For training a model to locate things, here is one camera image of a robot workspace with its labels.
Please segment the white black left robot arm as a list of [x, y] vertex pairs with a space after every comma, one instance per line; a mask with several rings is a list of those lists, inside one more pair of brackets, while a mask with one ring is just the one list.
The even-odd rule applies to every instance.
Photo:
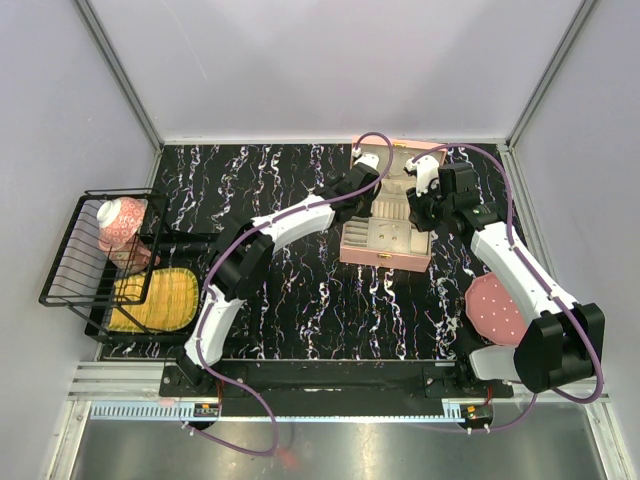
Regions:
[[233, 219], [217, 237], [201, 296], [195, 329], [176, 356], [181, 384], [196, 396], [215, 386], [211, 367], [222, 357], [230, 327], [250, 296], [268, 276], [275, 253], [314, 233], [346, 223], [370, 208], [390, 168], [377, 169], [366, 155], [349, 172], [315, 189], [302, 201], [270, 215]]

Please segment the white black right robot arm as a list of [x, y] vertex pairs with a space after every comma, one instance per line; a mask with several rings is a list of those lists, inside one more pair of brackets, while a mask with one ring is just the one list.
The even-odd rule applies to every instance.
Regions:
[[594, 303], [582, 305], [562, 289], [527, 250], [505, 211], [480, 198], [473, 168], [440, 165], [431, 155], [406, 162], [416, 184], [407, 192], [410, 222], [420, 232], [446, 225], [494, 275], [475, 282], [480, 300], [467, 299], [466, 315], [490, 345], [471, 352], [454, 371], [454, 384], [476, 396], [490, 380], [523, 384], [532, 393], [595, 378], [603, 388], [601, 356], [605, 318]]

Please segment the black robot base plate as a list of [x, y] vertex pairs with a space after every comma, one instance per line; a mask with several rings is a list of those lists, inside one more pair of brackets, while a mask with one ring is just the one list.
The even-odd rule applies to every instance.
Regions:
[[510, 399], [499, 380], [481, 381], [456, 361], [225, 359], [214, 375], [183, 361], [164, 366], [159, 394], [204, 400], [222, 397], [226, 416], [261, 417], [258, 393], [278, 417], [435, 416], [445, 400]]

